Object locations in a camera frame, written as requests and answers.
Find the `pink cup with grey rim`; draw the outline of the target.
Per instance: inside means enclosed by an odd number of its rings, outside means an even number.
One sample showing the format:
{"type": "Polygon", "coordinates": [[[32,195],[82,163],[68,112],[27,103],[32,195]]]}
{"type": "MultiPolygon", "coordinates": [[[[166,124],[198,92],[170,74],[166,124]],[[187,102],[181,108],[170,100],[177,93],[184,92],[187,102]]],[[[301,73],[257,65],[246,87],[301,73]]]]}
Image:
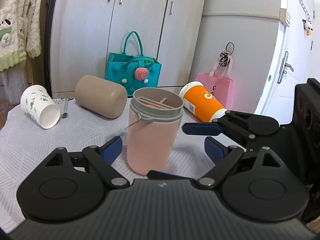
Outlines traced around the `pink cup with grey rim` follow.
{"type": "Polygon", "coordinates": [[[141,88],[130,101],[127,163],[140,175],[163,171],[183,115],[179,95],[160,88],[141,88]]]}

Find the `beige cylindrical cup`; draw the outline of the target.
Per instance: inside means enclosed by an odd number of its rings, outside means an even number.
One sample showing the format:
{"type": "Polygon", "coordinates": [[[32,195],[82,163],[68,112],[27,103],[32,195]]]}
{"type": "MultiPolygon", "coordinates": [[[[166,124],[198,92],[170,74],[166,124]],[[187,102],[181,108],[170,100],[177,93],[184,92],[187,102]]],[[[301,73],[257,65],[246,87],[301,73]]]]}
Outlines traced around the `beige cylindrical cup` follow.
{"type": "Polygon", "coordinates": [[[115,82],[85,75],[75,88],[76,102],[109,119],[119,117],[127,103],[126,89],[115,82]]]}

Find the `orange paper cup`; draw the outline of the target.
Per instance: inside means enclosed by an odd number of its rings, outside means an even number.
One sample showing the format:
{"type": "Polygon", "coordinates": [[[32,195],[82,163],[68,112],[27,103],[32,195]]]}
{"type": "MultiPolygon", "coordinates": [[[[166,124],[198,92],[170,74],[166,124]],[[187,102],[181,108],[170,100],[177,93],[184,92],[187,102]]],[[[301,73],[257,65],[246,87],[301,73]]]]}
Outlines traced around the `orange paper cup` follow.
{"type": "Polygon", "coordinates": [[[227,109],[199,81],[186,84],[179,93],[184,107],[202,122],[221,118],[227,109]]]}

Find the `white paper cup green print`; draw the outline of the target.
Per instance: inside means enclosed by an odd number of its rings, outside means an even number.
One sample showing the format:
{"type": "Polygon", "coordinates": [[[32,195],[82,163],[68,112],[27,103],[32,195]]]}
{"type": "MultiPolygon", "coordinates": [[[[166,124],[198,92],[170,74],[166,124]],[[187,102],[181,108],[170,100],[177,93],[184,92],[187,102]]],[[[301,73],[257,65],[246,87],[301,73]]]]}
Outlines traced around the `white paper cup green print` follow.
{"type": "Polygon", "coordinates": [[[41,85],[29,86],[22,94],[20,107],[43,129],[50,129],[60,118],[60,108],[41,85]]]}

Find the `pink gift bag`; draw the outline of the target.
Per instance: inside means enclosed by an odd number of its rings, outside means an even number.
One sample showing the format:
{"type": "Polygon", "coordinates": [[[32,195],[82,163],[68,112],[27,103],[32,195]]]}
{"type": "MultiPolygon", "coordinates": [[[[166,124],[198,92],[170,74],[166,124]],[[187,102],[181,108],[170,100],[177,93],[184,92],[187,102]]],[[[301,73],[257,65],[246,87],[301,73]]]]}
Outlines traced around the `pink gift bag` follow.
{"type": "Polygon", "coordinates": [[[222,51],[208,73],[197,73],[196,81],[204,87],[228,110],[233,107],[234,80],[231,79],[233,57],[230,52],[222,51]]]}

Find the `grey textured tablecloth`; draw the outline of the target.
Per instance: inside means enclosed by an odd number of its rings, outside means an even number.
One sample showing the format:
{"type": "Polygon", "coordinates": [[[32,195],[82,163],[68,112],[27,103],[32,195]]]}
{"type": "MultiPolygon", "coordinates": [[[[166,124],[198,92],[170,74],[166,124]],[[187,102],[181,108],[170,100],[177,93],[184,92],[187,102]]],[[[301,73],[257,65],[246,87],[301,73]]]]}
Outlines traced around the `grey textured tablecloth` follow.
{"type": "MultiPolygon", "coordinates": [[[[90,145],[101,146],[127,126],[129,105],[116,119],[106,119],[80,107],[75,100],[56,99],[68,117],[50,129],[42,129],[20,106],[8,112],[1,129],[1,228],[11,232],[24,221],[16,192],[21,182],[57,147],[78,152],[90,145]]],[[[179,130],[165,172],[200,178],[214,163],[204,151],[202,136],[186,135],[179,130]]]]}

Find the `teal felt handbag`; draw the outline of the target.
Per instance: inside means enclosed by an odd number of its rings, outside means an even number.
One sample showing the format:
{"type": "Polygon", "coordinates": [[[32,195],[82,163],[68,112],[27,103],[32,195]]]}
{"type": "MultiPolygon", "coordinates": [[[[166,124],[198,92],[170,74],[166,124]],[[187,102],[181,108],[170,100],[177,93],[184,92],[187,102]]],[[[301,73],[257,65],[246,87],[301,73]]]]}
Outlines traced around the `teal felt handbag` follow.
{"type": "Polygon", "coordinates": [[[162,65],[153,57],[144,56],[143,45],[136,31],[130,32],[125,38],[121,54],[109,53],[106,63],[105,80],[122,85],[128,96],[140,88],[156,88],[162,65]],[[126,45],[131,35],[136,35],[140,54],[130,56],[126,54],[126,45]]]}

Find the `white wardrobe cabinet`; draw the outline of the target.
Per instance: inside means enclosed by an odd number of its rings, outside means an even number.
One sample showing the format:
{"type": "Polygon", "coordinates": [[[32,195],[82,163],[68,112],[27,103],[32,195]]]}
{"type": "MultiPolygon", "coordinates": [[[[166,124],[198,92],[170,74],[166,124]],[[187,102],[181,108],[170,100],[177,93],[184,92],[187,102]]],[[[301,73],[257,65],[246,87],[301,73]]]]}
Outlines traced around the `white wardrobe cabinet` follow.
{"type": "Polygon", "coordinates": [[[104,77],[110,53],[153,57],[159,87],[188,82],[204,0],[49,0],[45,31],[46,86],[72,97],[85,75],[104,77]]]}

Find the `white knitted cardigan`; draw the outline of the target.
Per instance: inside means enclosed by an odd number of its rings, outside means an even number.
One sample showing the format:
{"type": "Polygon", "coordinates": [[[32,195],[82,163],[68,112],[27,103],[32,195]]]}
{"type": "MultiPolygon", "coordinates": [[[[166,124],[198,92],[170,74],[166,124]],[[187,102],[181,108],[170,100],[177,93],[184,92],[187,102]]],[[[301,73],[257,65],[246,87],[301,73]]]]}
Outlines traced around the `white knitted cardigan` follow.
{"type": "Polygon", "coordinates": [[[41,0],[1,0],[1,72],[41,54],[41,0]]]}

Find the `panda plush keychain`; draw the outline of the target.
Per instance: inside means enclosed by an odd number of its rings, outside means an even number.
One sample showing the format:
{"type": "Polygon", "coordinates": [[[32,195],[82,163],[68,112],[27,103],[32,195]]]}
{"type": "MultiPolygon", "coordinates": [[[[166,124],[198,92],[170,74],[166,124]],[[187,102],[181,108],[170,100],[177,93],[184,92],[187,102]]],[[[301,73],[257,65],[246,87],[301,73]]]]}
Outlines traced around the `panda plush keychain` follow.
{"type": "Polygon", "coordinates": [[[304,24],[304,30],[306,31],[306,35],[310,36],[312,34],[313,31],[313,27],[312,27],[312,22],[311,22],[311,16],[306,8],[306,6],[303,3],[303,0],[299,0],[300,5],[302,6],[302,9],[305,13],[306,18],[302,19],[303,24],[304,24]]]}

